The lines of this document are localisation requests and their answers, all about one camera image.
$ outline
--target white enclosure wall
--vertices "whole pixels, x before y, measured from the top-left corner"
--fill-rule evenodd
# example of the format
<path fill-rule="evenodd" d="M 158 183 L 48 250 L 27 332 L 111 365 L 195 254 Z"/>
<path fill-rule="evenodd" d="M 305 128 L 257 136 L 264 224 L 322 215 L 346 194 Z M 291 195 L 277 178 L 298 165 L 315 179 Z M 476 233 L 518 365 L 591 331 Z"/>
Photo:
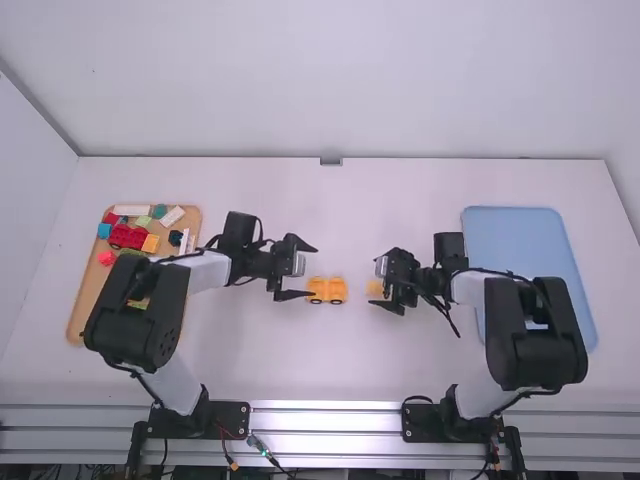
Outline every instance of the white enclosure wall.
<path fill-rule="evenodd" d="M 640 232 L 635 0 L 0 0 L 84 155 L 605 158 Z"/>
<path fill-rule="evenodd" d="M 0 357 L 77 161 L 0 72 Z"/>

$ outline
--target blue tray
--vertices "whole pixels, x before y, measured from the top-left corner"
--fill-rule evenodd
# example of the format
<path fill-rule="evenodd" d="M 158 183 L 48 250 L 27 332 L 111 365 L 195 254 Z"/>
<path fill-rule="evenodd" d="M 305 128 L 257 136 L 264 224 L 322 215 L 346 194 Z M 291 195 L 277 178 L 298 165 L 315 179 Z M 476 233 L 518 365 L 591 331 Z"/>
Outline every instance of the blue tray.
<path fill-rule="evenodd" d="M 596 348 L 598 334 L 558 212 L 551 208 L 473 206 L 462 212 L 462 228 L 472 267 L 511 270 L 528 278 L 563 278 L 587 351 Z M 484 343 L 484 312 L 476 311 L 476 317 Z"/>

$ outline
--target metal extrusion frame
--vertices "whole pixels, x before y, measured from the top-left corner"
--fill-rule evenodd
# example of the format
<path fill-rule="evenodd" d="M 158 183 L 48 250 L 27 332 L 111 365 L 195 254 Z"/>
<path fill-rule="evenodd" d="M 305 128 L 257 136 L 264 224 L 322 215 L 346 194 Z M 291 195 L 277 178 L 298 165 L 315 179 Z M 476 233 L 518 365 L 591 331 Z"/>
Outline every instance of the metal extrusion frame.
<path fill-rule="evenodd" d="M 398 402 L 252 401 L 251 430 L 283 467 L 479 469 L 483 446 L 408 444 Z M 513 407 L 529 470 L 640 472 L 640 406 Z M 1 463 L 122 464 L 131 428 L 149 407 L 0 405 Z M 240 466 L 268 467 L 241 441 L 228 442 Z M 143 462 L 157 464 L 162 440 L 148 440 Z M 505 468 L 509 455 L 500 451 Z M 167 465 L 226 465 L 216 440 L 170 440 Z"/>

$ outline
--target red lego brick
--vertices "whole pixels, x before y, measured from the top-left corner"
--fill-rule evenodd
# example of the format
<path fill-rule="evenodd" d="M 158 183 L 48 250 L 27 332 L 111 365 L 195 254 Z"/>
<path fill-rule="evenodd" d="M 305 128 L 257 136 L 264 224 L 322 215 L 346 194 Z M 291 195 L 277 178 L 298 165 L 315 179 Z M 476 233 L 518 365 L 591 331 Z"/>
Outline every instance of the red lego brick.
<path fill-rule="evenodd" d="M 144 245 L 147 235 L 149 235 L 149 232 L 146 228 L 134 228 L 129 235 L 129 248 L 135 248 L 136 250 L 142 249 L 142 245 Z"/>
<path fill-rule="evenodd" d="M 149 232 L 146 228 L 131 228 L 128 225 L 119 223 L 111 230 L 108 242 L 109 245 L 116 249 L 133 248 L 134 250 L 140 250 L 147 235 L 149 235 Z"/>
<path fill-rule="evenodd" d="M 108 267 L 109 265 L 113 265 L 114 263 L 116 263 L 116 254 L 108 251 L 108 252 L 102 252 L 98 254 L 98 261 L 103 264 L 105 267 Z"/>
<path fill-rule="evenodd" d="M 116 223 L 118 223 L 118 220 L 120 219 L 120 217 L 118 215 L 116 215 L 115 213 L 107 213 L 104 217 L 104 220 L 102 220 L 102 223 L 108 223 L 109 225 L 115 225 Z"/>

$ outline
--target small yellow object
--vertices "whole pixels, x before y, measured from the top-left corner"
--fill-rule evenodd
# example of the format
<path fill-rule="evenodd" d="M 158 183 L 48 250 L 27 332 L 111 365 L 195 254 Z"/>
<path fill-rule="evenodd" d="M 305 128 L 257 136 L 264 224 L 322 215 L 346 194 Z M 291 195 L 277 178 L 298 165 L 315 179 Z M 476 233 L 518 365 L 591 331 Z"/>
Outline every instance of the small yellow object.
<path fill-rule="evenodd" d="M 347 301 L 347 283 L 342 277 L 312 277 L 307 282 L 307 290 L 313 292 L 307 301 L 318 304 L 329 302 L 333 305 L 340 305 Z"/>
<path fill-rule="evenodd" d="M 141 250 L 147 253 L 156 253 L 156 250 L 158 250 L 158 243 L 160 243 L 160 237 L 158 235 L 149 234 L 144 240 Z"/>
<path fill-rule="evenodd" d="M 382 286 L 382 281 L 380 280 L 370 280 L 367 283 L 367 296 L 374 298 L 382 298 L 384 291 L 384 287 Z"/>

